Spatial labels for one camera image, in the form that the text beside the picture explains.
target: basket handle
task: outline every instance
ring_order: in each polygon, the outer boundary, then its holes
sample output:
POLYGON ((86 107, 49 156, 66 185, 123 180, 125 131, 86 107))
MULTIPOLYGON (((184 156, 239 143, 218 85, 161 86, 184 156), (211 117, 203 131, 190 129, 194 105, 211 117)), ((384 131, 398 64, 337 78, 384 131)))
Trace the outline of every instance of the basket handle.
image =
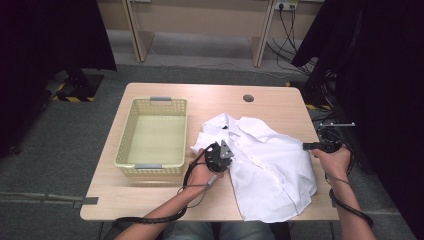
POLYGON ((135 169, 162 169, 162 164, 135 164, 135 169))
POLYGON ((150 97, 152 105, 172 105, 171 97, 150 97))

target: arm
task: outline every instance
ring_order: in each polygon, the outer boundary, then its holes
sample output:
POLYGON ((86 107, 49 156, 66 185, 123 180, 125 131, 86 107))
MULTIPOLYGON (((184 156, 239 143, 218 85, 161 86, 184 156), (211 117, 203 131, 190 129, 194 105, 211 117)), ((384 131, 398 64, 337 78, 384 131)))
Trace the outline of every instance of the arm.
MULTIPOLYGON (((318 149, 311 151, 314 156, 319 157, 322 168, 327 173, 334 195, 356 210, 361 210, 355 193, 348 183, 347 168, 350 161, 350 152, 342 147, 339 151, 327 154, 318 149)), ((343 239, 376 239, 368 223, 352 214, 351 212, 337 206, 343 239)))
MULTIPOLYGON (((199 160, 199 163, 205 163, 204 156, 199 160)), ((196 197, 203 194, 206 191, 206 184, 209 180, 215 175, 211 172, 206 164, 197 165, 191 176, 188 180, 188 186, 190 185, 200 185, 200 186, 191 186, 185 188, 182 192, 154 209, 147 215, 145 218, 161 218, 167 217, 174 214, 177 214, 185 206, 187 206, 191 201, 196 197)), ((223 174, 216 174, 217 179, 222 178, 223 174)), ((117 240, 132 240, 132 239, 155 239, 160 232, 168 225, 168 223, 159 223, 159 224, 133 224, 125 231, 123 231, 116 239, 117 240)))

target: table hole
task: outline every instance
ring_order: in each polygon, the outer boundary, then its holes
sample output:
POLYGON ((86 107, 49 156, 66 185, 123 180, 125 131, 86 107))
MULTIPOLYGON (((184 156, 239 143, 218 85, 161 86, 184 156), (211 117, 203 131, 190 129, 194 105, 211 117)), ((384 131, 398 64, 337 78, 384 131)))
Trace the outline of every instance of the table hole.
POLYGON ((255 100, 255 98, 250 94, 246 94, 246 95, 243 96, 243 100, 245 102, 253 102, 255 100))

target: power outlet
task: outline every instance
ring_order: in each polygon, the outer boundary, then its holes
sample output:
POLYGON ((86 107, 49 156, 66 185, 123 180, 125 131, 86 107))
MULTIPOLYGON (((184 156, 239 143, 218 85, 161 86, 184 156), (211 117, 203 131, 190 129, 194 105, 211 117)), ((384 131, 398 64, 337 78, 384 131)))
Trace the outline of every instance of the power outlet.
POLYGON ((275 10, 280 10, 280 4, 284 5, 283 11, 296 11, 298 0, 277 0, 275 1, 275 10))

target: yellow basket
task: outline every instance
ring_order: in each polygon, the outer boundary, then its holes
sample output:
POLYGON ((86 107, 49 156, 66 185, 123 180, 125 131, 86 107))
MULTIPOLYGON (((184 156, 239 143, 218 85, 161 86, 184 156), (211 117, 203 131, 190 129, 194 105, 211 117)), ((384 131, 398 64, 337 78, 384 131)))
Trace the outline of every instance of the yellow basket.
POLYGON ((129 177, 180 176, 185 160, 186 133, 186 99, 135 98, 115 165, 129 177))

